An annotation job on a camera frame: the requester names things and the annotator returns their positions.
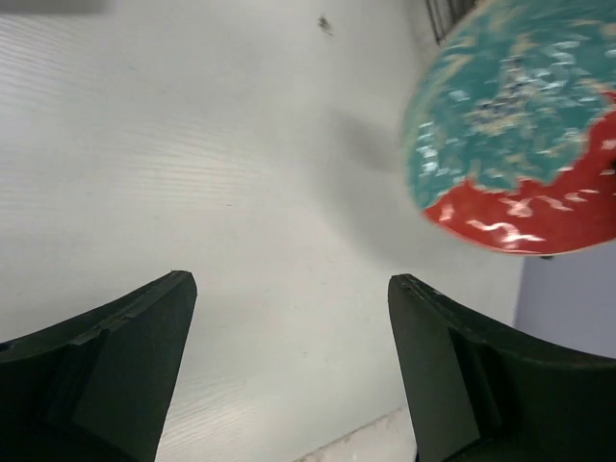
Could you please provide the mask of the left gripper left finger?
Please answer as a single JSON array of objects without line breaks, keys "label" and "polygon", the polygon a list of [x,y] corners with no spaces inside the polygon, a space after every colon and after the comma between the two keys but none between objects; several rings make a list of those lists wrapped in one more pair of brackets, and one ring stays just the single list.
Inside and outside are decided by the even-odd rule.
[{"label": "left gripper left finger", "polygon": [[2,343],[2,460],[154,460],[196,298],[176,270]]}]

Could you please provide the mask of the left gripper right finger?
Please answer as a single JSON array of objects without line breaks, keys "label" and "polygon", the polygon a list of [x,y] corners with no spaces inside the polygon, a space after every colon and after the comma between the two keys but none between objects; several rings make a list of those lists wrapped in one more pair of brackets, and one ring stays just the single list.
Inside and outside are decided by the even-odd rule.
[{"label": "left gripper right finger", "polygon": [[401,274],[391,326],[420,461],[611,461],[615,362],[558,346]]}]

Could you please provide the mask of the round red teal plate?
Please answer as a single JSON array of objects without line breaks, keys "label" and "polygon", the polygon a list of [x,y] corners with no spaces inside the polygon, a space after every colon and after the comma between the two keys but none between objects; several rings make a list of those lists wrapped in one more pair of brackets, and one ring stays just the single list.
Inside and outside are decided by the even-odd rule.
[{"label": "round red teal plate", "polygon": [[404,115],[410,196],[481,247],[555,256],[615,239],[615,5],[484,1]]}]

